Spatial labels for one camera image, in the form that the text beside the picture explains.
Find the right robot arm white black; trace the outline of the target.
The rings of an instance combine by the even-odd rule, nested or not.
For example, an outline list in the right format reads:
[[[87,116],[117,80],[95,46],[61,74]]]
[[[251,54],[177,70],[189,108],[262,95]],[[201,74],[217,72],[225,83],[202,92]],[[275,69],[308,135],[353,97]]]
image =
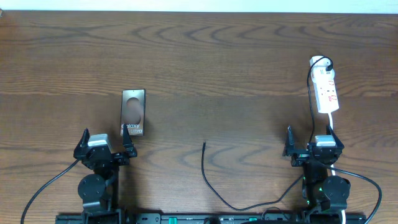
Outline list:
[[[350,181],[328,173],[344,148],[330,126],[306,148],[295,145],[292,128],[287,128],[283,155],[291,158],[291,166],[303,168],[303,197],[308,203],[302,212],[305,223],[346,223]]]

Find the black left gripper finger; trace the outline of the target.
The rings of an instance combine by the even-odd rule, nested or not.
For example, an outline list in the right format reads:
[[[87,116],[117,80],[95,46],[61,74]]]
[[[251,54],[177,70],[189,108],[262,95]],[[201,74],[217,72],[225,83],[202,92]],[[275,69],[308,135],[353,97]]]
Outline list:
[[[123,146],[127,151],[134,151],[134,144],[131,141],[129,130],[126,125],[123,126]]]
[[[80,147],[82,149],[88,147],[89,138],[90,138],[90,132],[89,132],[88,128],[86,128],[84,130],[83,135],[82,135],[81,140],[80,140]]]

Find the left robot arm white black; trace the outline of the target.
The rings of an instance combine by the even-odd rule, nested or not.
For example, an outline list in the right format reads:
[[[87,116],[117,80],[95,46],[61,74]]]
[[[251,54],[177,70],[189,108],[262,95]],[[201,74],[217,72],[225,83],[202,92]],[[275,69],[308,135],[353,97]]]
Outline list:
[[[111,152],[107,134],[90,135],[87,129],[74,149],[73,156],[93,171],[78,184],[83,201],[82,223],[131,223],[127,211],[118,205],[119,168],[137,157],[127,128],[123,130],[123,152]]]

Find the Galaxy smartphone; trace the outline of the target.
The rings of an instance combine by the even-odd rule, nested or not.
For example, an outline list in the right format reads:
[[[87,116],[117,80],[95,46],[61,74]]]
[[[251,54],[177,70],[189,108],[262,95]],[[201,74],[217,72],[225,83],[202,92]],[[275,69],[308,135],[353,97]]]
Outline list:
[[[121,102],[121,130],[127,127],[130,136],[143,136],[145,129],[146,90],[123,90]]]

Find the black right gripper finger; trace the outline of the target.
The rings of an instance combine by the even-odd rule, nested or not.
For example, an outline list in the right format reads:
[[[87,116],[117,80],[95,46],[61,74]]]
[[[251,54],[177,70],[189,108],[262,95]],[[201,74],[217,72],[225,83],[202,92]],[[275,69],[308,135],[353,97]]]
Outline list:
[[[341,141],[339,140],[339,138],[336,136],[336,134],[335,134],[333,128],[332,128],[330,125],[328,125],[328,126],[326,127],[326,133],[327,133],[327,135],[332,136],[334,142],[336,143],[336,146],[342,146],[342,142],[341,142]]]
[[[287,137],[285,141],[285,149],[295,149],[294,135],[291,126],[287,128]]]

